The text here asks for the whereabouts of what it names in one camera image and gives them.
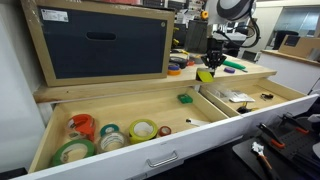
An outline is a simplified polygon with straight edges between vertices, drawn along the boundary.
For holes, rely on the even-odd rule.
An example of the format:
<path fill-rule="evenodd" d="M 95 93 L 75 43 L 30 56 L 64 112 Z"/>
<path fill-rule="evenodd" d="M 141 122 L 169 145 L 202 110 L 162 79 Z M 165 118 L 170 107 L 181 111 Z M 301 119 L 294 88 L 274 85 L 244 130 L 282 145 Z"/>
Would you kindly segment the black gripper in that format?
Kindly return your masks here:
<path fill-rule="evenodd" d="M 215 38 L 208 38 L 207 39 L 207 51 L 206 55 L 201 56 L 202 62 L 207 66 L 208 68 L 212 68 L 210 64 L 210 60 L 218 60 L 216 62 L 217 69 L 219 66 L 223 64 L 223 62 L 226 60 L 226 56 L 222 55 L 224 41 L 223 40 L 217 40 Z"/>

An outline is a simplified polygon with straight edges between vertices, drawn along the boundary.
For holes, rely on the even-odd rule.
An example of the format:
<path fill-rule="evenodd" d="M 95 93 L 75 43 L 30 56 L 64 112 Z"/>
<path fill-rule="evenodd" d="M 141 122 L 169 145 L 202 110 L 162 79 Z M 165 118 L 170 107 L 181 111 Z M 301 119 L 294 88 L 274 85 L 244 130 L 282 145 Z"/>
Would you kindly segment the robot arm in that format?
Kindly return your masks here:
<path fill-rule="evenodd" d="M 207 46 L 201 59 L 210 70 L 215 70 L 225 61 L 225 42 L 240 47 L 227 35 L 227 23 L 252 18 L 255 8 L 256 0 L 206 0 Z"/>

